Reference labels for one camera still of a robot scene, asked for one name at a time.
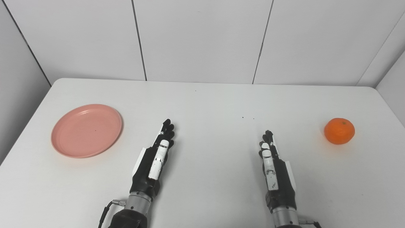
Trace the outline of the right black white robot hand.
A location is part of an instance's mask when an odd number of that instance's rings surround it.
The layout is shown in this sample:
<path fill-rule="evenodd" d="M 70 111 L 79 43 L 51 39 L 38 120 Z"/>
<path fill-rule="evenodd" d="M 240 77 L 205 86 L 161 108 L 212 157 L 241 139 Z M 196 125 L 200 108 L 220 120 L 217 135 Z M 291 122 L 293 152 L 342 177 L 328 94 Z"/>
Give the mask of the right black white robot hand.
<path fill-rule="evenodd" d="M 297 209 L 296 193 L 289 175 L 287 162 L 283 161 L 275 146 L 273 133 L 266 130 L 259 143 L 259 156 L 267 184 L 266 203 L 270 212 L 285 207 Z"/>

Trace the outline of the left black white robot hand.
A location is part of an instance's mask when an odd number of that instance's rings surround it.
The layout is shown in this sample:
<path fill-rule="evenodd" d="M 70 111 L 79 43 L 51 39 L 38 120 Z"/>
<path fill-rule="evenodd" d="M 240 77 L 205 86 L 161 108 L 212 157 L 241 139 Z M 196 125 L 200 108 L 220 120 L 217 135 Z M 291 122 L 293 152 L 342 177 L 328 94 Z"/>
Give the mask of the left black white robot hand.
<path fill-rule="evenodd" d="M 174 136 L 174 124 L 170 119 L 166 119 L 153 145 L 142 155 L 133 175 L 130 193 L 142 192 L 154 200 L 160 191 L 159 178 L 168 159 L 168 151 L 174 145 Z"/>

